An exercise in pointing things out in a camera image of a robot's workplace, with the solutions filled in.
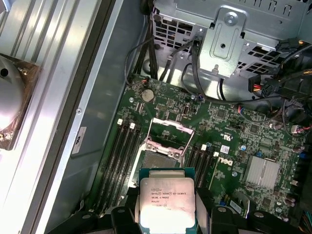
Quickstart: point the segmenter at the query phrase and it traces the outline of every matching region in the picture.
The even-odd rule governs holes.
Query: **chip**
[[[205,125],[200,125],[200,126],[199,126],[199,129],[203,131],[203,130],[206,129],[206,126],[205,126]]]
[[[146,151],[143,168],[174,168],[177,164],[177,160],[174,158],[163,156],[158,153]]]
[[[225,117],[225,110],[218,110],[218,113],[216,114],[216,116],[219,118],[224,118]]]
[[[269,207],[271,205],[271,200],[268,198],[263,198],[262,206]]]
[[[257,134],[258,130],[259,130],[259,127],[257,125],[252,125],[251,128],[250,128],[250,132],[251,133]]]

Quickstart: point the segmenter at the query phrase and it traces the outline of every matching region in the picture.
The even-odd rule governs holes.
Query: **silver heatsink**
[[[273,189],[278,170],[278,163],[251,156],[248,160],[243,180],[261,187]]]

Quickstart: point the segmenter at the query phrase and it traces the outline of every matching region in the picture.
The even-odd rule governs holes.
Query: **metal surface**
[[[0,131],[20,113],[24,84],[12,62],[0,56]]]
[[[190,138],[186,144],[186,146],[184,148],[179,148],[179,149],[174,149],[172,147],[163,147],[161,144],[152,141],[151,137],[150,137],[150,132],[152,129],[152,126],[154,124],[161,124],[164,126],[174,126],[177,130],[180,130],[181,132],[185,132],[188,133],[190,135]],[[146,150],[150,150],[153,152],[158,152],[161,154],[165,154],[168,157],[172,157],[178,160],[178,162],[180,162],[181,167],[183,167],[184,164],[184,153],[186,151],[186,149],[188,148],[193,135],[194,135],[194,130],[193,129],[189,129],[184,127],[182,124],[172,121],[172,120],[161,120],[158,118],[152,118],[151,124],[150,124],[150,128],[148,130],[148,134],[147,134],[147,140],[146,140]]]
[[[42,68],[15,149],[1,152],[1,233],[22,228],[97,5],[97,0],[19,0],[1,15],[0,52]]]
[[[256,156],[249,159],[243,180],[261,187],[273,189],[279,164]]]
[[[140,224],[151,233],[185,233],[195,224],[191,178],[144,178],[140,183]]]
[[[307,4],[293,0],[157,0],[160,14],[209,28],[220,8],[244,12],[245,31],[273,39],[295,38]]]
[[[241,32],[244,13],[221,8],[214,28],[207,30],[199,55],[200,68],[222,77],[230,77],[237,67],[244,45]]]
[[[60,152],[59,167],[51,181],[37,233],[43,233],[45,229],[48,231],[69,217],[76,204],[90,191],[124,90],[124,60],[145,32],[144,23],[144,17],[139,12],[139,1],[115,2],[94,64],[89,68],[90,74],[78,104],[81,113],[74,117]],[[87,129],[81,147],[72,155],[77,134],[83,126]]]

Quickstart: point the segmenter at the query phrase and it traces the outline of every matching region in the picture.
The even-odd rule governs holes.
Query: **cable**
[[[291,60],[292,58],[294,58],[295,56],[301,54],[302,52],[310,49],[312,47],[312,44],[307,44],[302,46],[301,48],[297,49],[296,51],[290,53],[280,64],[279,68],[283,68],[283,65],[288,62],[289,60]]]
[[[222,100],[226,101],[224,93],[223,93],[223,81],[224,79],[220,79],[220,83],[219,83],[219,92],[220,92],[220,96],[222,98]]]
[[[169,58],[170,58],[170,59],[167,59],[167,63],[166,63],[165,69],[164,69],[163,73],[161,74],[161,76],[160,76],[160,78],[159,78],[160,81],[163,81],[163,80],[165,79],[165,77],[166,77],[166,75],[167,75],[167,72],[168,72],[168,70],[169,70],[169,68],[170,68],[171,61],[172,61],[173,57],[174,57],[177,53],[179,53],[180,51],[183,51],[183,50],[189,48],[189,47],[193,44],[193,42],[194,42],[193,40],[192,40],[192,41],[189,41],[188,43],[186,43],[185,45],[182,45],[180,48],[176,49],[175,51],[173,51],[173,52],[169,55]]]
[[[196,94],[194,94],[193,92],[191,92],[191,91],[186,87],[186,85],[185,85],[185,83],[184,83],[184,76],[185,76],[185,74],[186,74],[187,68],[188,68],[189,66],[191,66],[191,65],[192,65],[191,63],[188,63],[188,64],[186,64],[186,66],[184,67],[183,72],[182,72],[182,75],[181,75],[181,84],[183,85],[183,88],[184,88],[189,94],[191,94],[191,95],[196,95]]]
[[[285,83],[291,79],[295,79],[295,78],[298,78],[300,76],[311,76],[311,75],[312,75],[312,69],[311,68],[305,69],[305,70],[302,70],[299,72],[294,72],[294,73],[285,75],[284,77],[281,77],[280,78],[280,84],[283,84],[283,83]]]
[[[224,101],[219,100],[213,97],[208,97],[205,92],[203,91],[203,88],[200,84],[199,77],[198,77],[198,53],[197,53],[197,44],[194,43],[192,46],[192,69],[193,69],[193,78],[194,83],[199,91],[199,93],[207,100],[213,103],[217,104],[247,104],[247,103],[254,103],[259,101],[267,101],[267,100],[276,100],[281,99],[281,96],[273,96],[273,97],[265,97],[265,98],[258,98],[258,99],[252,99],[252,100],[242,100],[242,101]]]
[[[286,105],[286,100],[284,100],[283,102],[283,106],[282,106],[282,119],[283,119],[283,128],[286,132],[286,134],[290,137],[294,137],[294,138],[302,138],[302,137],[305,137],[309,132],[306,132],[304,135],[300,135],[300,136],[294,136],[292,134],[290,134],[287,130],[287,127],[286,127],[286,122],[285,122],[285,105]]]
[[[143,46],[143,45],[145,45],[146,43],[149,43],[151,40],[153,40],[154,39],[154,36],[152,36],[151,38],[149,38],[149,39],[147,39],[147,40],[145,40],[144,42],[142,42],[142,43],[140,43],[139,45],[137,45],[136,47],[134,47],[134,48],[132,48],[129,52],[128,52],[128,54],[127,54],[127,56],[126,56],[126,60],[125,60],[125,66],[124,66],[124,77],[125,77],[125,80],[126,80],[126,83],[129,85],[129,86],[133,86],[134,84],[131,84],[130,82],[129,82],[129,79],[128,79],[128,75],[127,75],[127,65],[128,65],[128,60],[129,60],[129,57],[130,57],[130,55],[132,54],[132,52],[134,51],[134,50],[136,50],[137,48],[140,48],[141,46]]]
[[[282,111],[282,108],[280,108],[278,111],[276,111],[276,114],[274,116],[272,116],[271,118],[269,119],[266,119],[266,120],[263,120],[263,121],[254,121],[254,120],[251,120],[251,119],[248,119],[246,118],[243,114],[242,114],[242,111],[243,111],[244,108],[240,108],[240,106],[238,107],[238,113],[240,116],[243,117],[243,119],[251,122],[251,123],[267,123],[267,122],[270,122],[271,120],[275,119]]]
[[[153,23],[148,16],[146,18],[147,18],[149,29],[150,29],[149,36],[152,36],[153,35]],[[150,57],[151,78],[158,79],[157,59],[156,59],[154,41],[150,41],[148,43],[148,51],[149,51],[149,57]]]

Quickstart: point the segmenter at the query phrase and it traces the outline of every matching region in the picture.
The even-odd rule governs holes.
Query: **screw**
[[[224,207],[219,207],[219,208],[218,208],[218,211],[220,211],[220,212],[226,212],[226,209],[225,209]]]
[[[28,74],[28,70],[26,68],[18,68],[18,70],[24,75],[26,76]]]
[[[233,17],[233,16],[230,16],[230,17],[228,18],[228,23],[232,23],[233,20],[234,20],[234,17]]]
[[[78,115],[80,115],[80,114],[82,113],[82,109],[81,109],[81,108],[78,108],[78,109],[76,110],[76,113],[77,113]]]
[[[260,212],[255,212],[254,216],[258,217],[258,218],[264,218],[264,215]]]

